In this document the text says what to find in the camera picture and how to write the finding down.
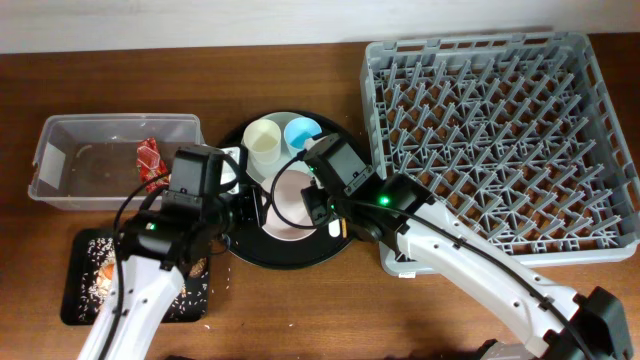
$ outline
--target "plastic bin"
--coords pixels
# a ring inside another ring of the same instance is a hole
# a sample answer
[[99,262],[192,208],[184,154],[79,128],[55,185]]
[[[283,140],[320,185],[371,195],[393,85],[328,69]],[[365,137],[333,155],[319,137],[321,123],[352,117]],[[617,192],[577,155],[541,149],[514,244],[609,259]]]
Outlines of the plastic bin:
[[[179,146],[204,143],[195,115],[52,116],[33,159],[36,171],[29,196],[62,210],[117,210],[140,185],[136,144],[151,136],[169,168]],[[128,208],[137,208],[141,195]]]
[[[383,178],[414,177],[529,266],[635,252],[640,181],[585,35],[371,43],[360,80]],[[394,275],[431,272],[381,257]]]

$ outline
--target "wooden table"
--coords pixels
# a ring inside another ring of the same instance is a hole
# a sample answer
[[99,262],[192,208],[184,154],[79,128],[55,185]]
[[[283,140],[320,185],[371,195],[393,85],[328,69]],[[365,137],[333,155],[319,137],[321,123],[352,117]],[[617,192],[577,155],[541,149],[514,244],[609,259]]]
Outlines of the wooden table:
[[[628,145],[640,161],[640,34],[592,37]],[[27,197],[32,157],[54,114],[193,113],[209,144],[242,121],[281,109],[334,119],[366,144],[359,71],[366,44],[170,49],[0,57],[0,357],[77,356],[89,327],[59,310],[74,235],[113,213],[58,211]],[[383,358],[516,342],[509,330],[440,275],[387,275],[377,247],[354,243],[324,263],[273,271],[231,254],[215,259],[209,313],[162,325],[150,359]],[[624,303],[640,350],[640,256],[540,272],[588,294],[600,285]]]

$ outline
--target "round black tray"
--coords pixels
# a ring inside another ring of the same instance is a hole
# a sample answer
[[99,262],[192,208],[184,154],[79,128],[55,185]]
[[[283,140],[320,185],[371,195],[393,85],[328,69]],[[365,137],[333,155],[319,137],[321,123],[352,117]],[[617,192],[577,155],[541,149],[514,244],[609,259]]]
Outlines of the round black tray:
[[[307,111],[283,111],[311,118],[317,121],[324,130],[342,134],[356,153],[362,159],[367,159],[367,155],[358,146],[353,136],[333,121],[322,115]],[[240,144],[244,129],[254,120],[247,121],[235,128],[217,146],[222,148]],[[253,182],[248,175],[241,181]],[[343,239],[341,236],[335,238],[330,236],[326,226],[317,229],[309,237],[299,241],[275,239],[257,225],[246,225],[235,229],[229,236],[231,238],[230,250],[236,256],[258,266],[280,270],[301,269],[319,264],[338,254],[351,241],[350,238]]]

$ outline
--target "red wrapper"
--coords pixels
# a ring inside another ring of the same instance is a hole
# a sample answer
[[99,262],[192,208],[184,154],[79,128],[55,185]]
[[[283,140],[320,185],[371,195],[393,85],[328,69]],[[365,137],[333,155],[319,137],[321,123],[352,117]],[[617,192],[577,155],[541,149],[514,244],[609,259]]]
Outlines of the red wrapper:
[[[140,174],[140,181],[143,183],[167,172],[167,166],[160,158],[160,151],[158,151],[156,139],[150,137],[138,144],[138,160],[136,160],[136,167]],[[146,189],[147,192],[150,193],[163,185],[169,185],[168,176],[147,185]]]

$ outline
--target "clear plastic container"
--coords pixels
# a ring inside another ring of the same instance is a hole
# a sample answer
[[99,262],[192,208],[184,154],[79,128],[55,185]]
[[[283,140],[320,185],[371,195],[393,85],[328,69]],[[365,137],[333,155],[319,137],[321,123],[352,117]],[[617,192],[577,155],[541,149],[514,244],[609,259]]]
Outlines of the clear plastic container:
[[[29,197],[62,210],[117,210],[140,185],[136,147],[149,137],[156,139],[169,169],[178,147],[204,143],[195,115],[52,116],[45,122],[33,159],[36,171]],[[129,209],[140,205],[141,195]]]

